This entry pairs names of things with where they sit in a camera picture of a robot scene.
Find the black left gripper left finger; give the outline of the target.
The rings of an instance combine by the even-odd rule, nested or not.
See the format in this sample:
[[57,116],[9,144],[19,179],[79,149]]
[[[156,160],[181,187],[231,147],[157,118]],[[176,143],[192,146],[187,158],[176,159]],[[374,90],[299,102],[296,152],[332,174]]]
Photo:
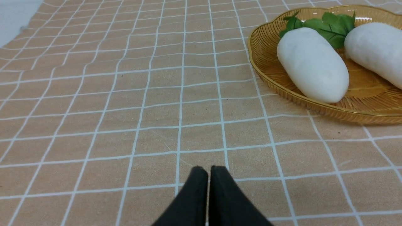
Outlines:
[[207,210],[208,174],[194,166],[178,195],[153,226],[204,226]]

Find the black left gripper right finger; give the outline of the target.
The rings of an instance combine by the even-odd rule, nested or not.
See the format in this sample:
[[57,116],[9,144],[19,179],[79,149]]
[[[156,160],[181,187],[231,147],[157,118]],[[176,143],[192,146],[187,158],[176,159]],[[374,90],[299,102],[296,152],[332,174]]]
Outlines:
[[272,226],[236,184],[225,166],[210,170],[210,226]]

